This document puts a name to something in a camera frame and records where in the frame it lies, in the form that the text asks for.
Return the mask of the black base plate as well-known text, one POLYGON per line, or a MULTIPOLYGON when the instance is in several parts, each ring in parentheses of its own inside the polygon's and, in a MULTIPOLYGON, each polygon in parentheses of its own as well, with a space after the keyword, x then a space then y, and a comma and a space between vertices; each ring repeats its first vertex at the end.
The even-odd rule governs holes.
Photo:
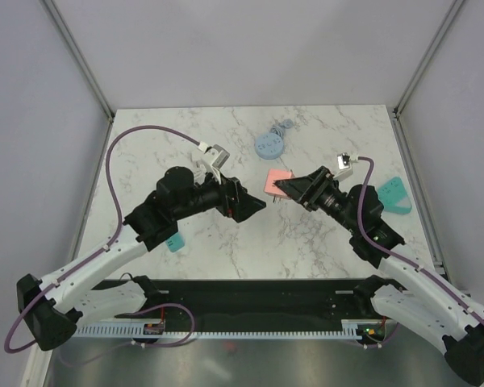
POLYGON ((163 317, 194 331, 212 327, 334 327, 342 319, 381 321, 355 295, 361 279, 150 280, 134 277, 147 300, 143 318, 163 317))

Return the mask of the left aluminium frame post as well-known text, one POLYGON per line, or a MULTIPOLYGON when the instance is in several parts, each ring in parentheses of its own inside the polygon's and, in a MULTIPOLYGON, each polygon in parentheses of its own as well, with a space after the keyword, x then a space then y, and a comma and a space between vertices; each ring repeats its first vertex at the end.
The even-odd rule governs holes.
POLYGON ((53 0, 40 0, 40 5, 44 8, 48 17, 51 19, 57 34, 62 38, 65 47, 69 50, 75 65, 80 74, 83 76, 90 92, 93 94, 96 102, 99 104, 106 120, 112 123, 115 118, 115 112, 111 104, 107 101, 101 86, 98 83, 94 72, 92 71, 87 59, 84 56, 79 44, 74 37, 68 23, 63 16, 60 7, 53 0))

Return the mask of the right aluminium frame post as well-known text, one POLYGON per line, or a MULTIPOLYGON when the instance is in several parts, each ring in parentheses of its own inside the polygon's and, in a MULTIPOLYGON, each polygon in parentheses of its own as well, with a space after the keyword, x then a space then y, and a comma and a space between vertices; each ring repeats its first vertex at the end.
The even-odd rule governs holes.
POLYGON ((436 57, 436 54, 442 47, 444 40, 451 31, 463 7, 468 3, 466 0, 453 0, 450 7, 444 14, 444 17, 436 29, 427 49, 424 51, 415 71, 413 72, 406 88, 400 96, 400 99, 394 107, 390 108, 390 113, 395 120, 399 120, 402 112, 407 107, 407 103, 411 100, 418 84, 421 82, 424 74, 428 71, 431 63, 436 57))

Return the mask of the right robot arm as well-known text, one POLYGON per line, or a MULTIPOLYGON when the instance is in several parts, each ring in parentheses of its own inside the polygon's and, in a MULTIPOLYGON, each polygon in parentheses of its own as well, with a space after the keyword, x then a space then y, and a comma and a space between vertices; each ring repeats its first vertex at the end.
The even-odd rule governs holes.
POLYGON ((463 381, 472 386, 484 383, 484 305, 424 265, 382 219, 383 205, 373 186, 364 182, 343 193, 324 167, 274 184, 305 210, 322 210, 348 230, 357 256, 409 293, 404 296, 372 276, 353 297, 360 316, 378 313, 392 318, 434 346, 463 381))

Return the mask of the teal rectangular power strip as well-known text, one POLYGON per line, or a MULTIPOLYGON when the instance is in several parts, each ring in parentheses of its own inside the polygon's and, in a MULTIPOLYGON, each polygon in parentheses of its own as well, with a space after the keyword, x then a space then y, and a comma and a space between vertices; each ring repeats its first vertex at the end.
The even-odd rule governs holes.
POLYGON ((176 234, 170 236, 165 244, 170 252, 175 253, 185 247, 185 240, 182 234, 178 231, 176 234))

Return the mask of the aluminium frame post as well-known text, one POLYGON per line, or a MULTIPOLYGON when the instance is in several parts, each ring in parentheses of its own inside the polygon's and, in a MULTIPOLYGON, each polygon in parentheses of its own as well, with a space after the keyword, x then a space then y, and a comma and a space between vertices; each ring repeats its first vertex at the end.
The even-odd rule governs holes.
POLYGON ((436 57, 436 54, 442 47, 444 40, 451 31, 463 7, 468 3, 466 0, 453 0, 450 7, 444 14, 444 17, 436 29, 427 49, 424 51, 415 71, 413 72, 406 88, 400 96, 400 99, 394 107, 390 108, 390 113, 395 120, 399 120, 402 112, 407 107, 407 103, 411 100, 418 84, 421 82, 424 74, 428 71, 431 63, 436 57))
POLYGON ((111 104, 107 101, 101 86, 98 83, 94 72, 92 71, 87 59, 84 56, 79 44, 74 37, 68 23, 63 16, 60 7, 53 0, 40 0, 40 5, 44 8, 48 17, 51 19, 57 34, 62 38, 65 47, 69 50, 75 65, 80 74, 83 76, 90 92, 93 94, 96 102, 99 104, 106 120, 112 123, 115 118, 115 112, 111 104))

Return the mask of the pink cube socket adapter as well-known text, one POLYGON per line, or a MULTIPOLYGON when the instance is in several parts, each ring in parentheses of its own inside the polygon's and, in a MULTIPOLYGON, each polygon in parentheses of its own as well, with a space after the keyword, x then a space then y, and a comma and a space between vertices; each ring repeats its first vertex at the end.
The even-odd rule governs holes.
POLYGON ((265 194, 268 194, 274 199, 279 198, 288 200, 289 197, 277 187, 276 182, 281 180, 289 180, 292 178, 294 178, 294 173, 290 170, 269 169, 263 191, 265 194))

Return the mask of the blue round power strip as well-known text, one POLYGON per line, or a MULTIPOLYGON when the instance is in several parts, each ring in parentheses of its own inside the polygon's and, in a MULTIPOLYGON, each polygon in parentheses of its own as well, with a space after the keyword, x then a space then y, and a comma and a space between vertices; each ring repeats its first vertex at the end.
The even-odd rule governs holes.
POLYGON ((294 127, 294 121, 285 119, 275 123, 266 132, 259 135, 254 142, 256 154, 263 160, 275 160, 285 151, 284 137, 286 131, 294 127))

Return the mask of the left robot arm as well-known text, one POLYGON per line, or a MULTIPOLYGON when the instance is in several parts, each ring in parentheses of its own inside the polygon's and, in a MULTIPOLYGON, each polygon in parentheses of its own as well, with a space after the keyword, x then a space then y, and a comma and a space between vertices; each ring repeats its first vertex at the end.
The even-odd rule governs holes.
POLYGON ((235 177, 216 178, 207 173, 199 184, 188 168, 172 167, 95 252, 40 279, 31 274, 21 277, 16 284, 19 317, 43 351, 59 347, 79 327, 103 318, 136 311, 152 317, 161 308, 157 293, 138 284, 118 290, 94 287, 175 235, 178 221, 184 218, 216 209, 242 223, 265 207, 235 177))

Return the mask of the teal triangular power strip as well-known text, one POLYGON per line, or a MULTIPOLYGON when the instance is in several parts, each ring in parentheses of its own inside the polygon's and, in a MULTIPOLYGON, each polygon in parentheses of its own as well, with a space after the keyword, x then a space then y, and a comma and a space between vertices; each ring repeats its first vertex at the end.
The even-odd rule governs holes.
POLYGON ((385 212, 400 215, 411 212, 412 203, 400 177, 391 178, 381 185, 377 192, 385 212))

